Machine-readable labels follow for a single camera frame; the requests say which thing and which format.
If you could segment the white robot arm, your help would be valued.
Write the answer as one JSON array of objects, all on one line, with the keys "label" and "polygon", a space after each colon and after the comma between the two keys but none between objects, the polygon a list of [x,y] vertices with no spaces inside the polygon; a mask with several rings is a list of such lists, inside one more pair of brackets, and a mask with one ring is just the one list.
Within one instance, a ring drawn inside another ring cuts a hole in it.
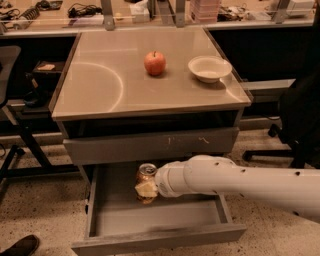
[{"label": "white robot arm", "polygon": [[299,217],[320,221],[320,173],[315,169],[245,167],[224,157],[197,155],[158,168],[141,165],[135,190],[153,200],[161,195],[237,193]]}]

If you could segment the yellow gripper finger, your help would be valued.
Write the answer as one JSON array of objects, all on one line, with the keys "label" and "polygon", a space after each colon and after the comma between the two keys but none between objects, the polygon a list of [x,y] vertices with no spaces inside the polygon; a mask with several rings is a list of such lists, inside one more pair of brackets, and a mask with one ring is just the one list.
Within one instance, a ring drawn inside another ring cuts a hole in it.
[{"label": "yellow gripper finger", "polygon": [[135,186],[135,190],[141,197],[154,198],[158,194],[157,186],[153,180],[146,180]]}]

